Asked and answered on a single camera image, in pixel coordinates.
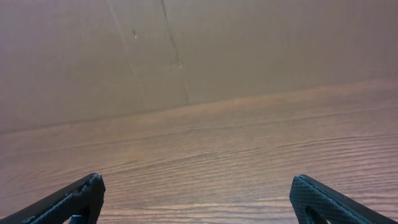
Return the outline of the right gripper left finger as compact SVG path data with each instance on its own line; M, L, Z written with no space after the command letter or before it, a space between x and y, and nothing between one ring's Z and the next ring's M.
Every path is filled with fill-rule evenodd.
M104 203L103 178L92 173L12 215L1 223L96 224Z

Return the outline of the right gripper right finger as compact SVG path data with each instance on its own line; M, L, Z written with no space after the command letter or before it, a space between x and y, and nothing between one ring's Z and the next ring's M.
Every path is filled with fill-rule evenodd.
M303 174L293 178L289 199L299 224L397 224Z

